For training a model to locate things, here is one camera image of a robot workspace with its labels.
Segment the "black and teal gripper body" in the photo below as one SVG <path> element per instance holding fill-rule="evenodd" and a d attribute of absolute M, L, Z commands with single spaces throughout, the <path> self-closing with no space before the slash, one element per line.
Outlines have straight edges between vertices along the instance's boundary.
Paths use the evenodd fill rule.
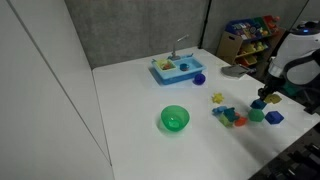
<path fill-rule="evenodd" d="M 258 96 L 261 100 L 265 100 L 269 94 L 273 94 L 278 91 L 284 84 L 283 79 L 271 78 L 266 81 L 266 84 L 263 88 L 258 90 Z"/>

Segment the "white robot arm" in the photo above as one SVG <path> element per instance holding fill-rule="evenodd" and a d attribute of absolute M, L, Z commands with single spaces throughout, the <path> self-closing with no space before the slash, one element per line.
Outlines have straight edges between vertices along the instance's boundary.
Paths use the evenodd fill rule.
<path fill-rule="evenodd" d="M 264 100 L 289 82 L 305 88 L 319 85 L 320 22 L 306 21 L 289 31 L 271 61 L 265 86 L 258 90 Z"/>

